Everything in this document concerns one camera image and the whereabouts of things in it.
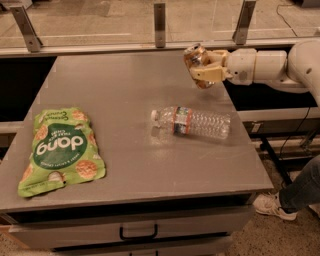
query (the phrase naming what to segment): crumpled plastic bag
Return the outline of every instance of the crumpled plastic bag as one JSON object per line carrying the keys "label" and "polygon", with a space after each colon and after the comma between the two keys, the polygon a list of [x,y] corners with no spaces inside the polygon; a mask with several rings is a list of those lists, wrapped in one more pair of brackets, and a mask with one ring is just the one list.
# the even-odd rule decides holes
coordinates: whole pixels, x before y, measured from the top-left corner
{"label": "crumpled plastic bag", "polygon": [[18,186],[21,197],[105,176],[105,163],[88,116],[79,108],[43,110],[34,120],[30,164]]}

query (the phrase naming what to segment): bottle cap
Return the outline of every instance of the bottle cap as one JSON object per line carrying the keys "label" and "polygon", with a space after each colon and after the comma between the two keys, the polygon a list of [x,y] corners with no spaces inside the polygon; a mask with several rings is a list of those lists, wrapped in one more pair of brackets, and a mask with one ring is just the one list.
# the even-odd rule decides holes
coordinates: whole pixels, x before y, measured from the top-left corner
{"label": "bottle cap", "polygon": [[151,120],[152,121],[158,121],[158,118],[159,118],[158,110],[152,110],[152,112],[151,112]]}

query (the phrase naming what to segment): sneaker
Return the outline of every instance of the sneaker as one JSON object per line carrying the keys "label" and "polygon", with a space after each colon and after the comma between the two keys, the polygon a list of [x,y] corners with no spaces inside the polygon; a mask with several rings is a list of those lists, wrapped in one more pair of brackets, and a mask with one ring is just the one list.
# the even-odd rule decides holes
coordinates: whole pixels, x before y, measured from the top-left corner
{"label": "sneaker", "polygon": [[261,194],[253,202],[257,213],[278,216],[283,220],[295,220],[297,213],[286,213],[280,205],[278,194]]}

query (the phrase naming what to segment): drawer handle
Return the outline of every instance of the drawer handle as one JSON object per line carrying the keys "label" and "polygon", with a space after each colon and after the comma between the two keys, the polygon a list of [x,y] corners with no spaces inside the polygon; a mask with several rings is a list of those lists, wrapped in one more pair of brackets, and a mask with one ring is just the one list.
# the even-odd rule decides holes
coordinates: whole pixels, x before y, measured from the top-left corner
{"label": "drawer handle", "polygon": [[124,236],[123,235],[123,227],[120,227],[120,238],[123,241],[134,241],[134,240],[149,240],[149,239],[153,239],[158,235],[158,225],[154,224],[154,232],[152,235],[148,235],[148,236],[135,236],[135,237],[130,237],[130,236]]}
{"label": "drawer handle", "polygon": [[[129,256],[133,256],[132,252],[130,252]],[[156,251],[156,256],[159,256],[158,251]]]}

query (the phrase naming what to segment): gray table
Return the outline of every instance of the gray table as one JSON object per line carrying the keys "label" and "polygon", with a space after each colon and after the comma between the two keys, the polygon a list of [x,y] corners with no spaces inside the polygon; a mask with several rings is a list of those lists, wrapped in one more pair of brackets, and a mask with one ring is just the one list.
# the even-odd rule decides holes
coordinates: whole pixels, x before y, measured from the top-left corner
{"label": "gray table", "polygon": [[[154,128],[151,111],[173,105],[230,114],[229,138],[180,137]],[[88,113],[107,176],[20,198],[34,116],[69,106]],[[254,196],[273,188],[223,84],[197,89],[181,51],[58,57],[0,166],[0,180],[0,212],[12,223],[20,222],[15,213]],[[244,204],[251,203],[252,196]]]}

